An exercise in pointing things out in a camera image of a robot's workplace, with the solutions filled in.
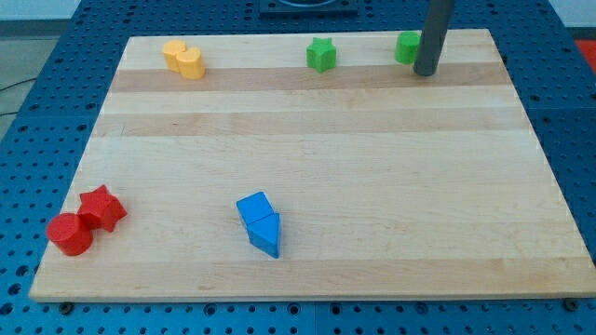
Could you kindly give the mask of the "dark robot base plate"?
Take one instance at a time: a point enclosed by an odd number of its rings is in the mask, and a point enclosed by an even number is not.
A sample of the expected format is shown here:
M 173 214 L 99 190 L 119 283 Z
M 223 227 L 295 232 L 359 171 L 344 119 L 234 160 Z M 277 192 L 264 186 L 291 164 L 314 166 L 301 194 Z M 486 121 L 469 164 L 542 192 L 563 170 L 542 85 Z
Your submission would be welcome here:
M 260 17 L 282 15 L 357 15 L 359 0 L 258 0 Z

